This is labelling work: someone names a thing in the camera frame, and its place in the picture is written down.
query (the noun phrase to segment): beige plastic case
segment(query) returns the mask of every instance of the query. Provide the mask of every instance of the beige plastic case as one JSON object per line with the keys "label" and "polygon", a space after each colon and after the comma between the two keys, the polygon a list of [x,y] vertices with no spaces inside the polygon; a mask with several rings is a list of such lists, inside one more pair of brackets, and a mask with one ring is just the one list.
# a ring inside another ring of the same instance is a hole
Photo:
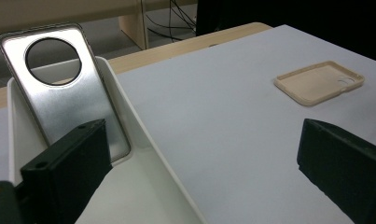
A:
{"label": "beige plastic case", "polygon": [[274,85],[301,105],[317,105],[362,86],[361,75],[327,61],[281,75]]}

